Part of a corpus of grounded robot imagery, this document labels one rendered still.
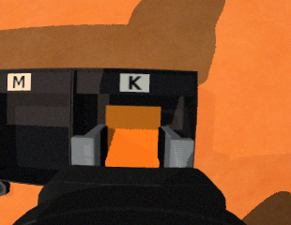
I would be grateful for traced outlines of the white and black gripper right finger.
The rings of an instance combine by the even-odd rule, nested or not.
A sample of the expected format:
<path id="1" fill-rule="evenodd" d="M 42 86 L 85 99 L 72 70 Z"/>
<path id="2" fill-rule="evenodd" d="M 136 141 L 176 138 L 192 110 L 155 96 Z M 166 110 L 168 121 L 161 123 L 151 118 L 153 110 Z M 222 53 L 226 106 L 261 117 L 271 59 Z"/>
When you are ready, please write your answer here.
<path id="1" fill-rule="evenodd" d="M 157 157 L 161 167 L 192 168 L 193 151 L 193 139 L 181 138 L 168 126 L 159 127 Z"/>

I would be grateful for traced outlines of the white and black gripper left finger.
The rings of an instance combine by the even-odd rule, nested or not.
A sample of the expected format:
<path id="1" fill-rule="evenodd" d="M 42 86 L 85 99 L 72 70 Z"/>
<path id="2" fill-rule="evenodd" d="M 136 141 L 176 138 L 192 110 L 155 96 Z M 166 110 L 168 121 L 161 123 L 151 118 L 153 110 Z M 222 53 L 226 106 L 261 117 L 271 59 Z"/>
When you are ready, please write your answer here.
<path id="1" fill-rule="evenodd" d="M 71 165 L 103 166 L 108 156 L 108 126 L 97 125 L 71 138 Z"/>

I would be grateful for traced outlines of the dark grey hex nut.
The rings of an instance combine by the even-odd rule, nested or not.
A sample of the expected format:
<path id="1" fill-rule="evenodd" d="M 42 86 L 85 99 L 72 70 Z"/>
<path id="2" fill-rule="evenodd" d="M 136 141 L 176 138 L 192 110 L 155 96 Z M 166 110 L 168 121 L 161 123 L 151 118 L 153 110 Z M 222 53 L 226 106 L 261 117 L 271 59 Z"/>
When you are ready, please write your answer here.
<path id="1" fill-rule="evenodd" d="M 0 196 L 7 195 L 9 193 L 9 182 L 0 181 Z"/>

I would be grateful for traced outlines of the black rack of bins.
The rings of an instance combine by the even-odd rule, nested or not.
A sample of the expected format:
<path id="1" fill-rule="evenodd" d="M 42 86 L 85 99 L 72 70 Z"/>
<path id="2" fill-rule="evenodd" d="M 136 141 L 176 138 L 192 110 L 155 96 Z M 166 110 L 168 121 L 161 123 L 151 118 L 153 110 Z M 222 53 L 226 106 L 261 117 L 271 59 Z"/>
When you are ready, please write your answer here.
<path id="1" fill-rule="evenodd" d="M 0 69 L 0 181 L 44 187 L 71 165 L 70 138 L 106 125 L 106 105 L 161 107 L 161 126 L 195 153 L 197 85 L 188 70 Z"/>

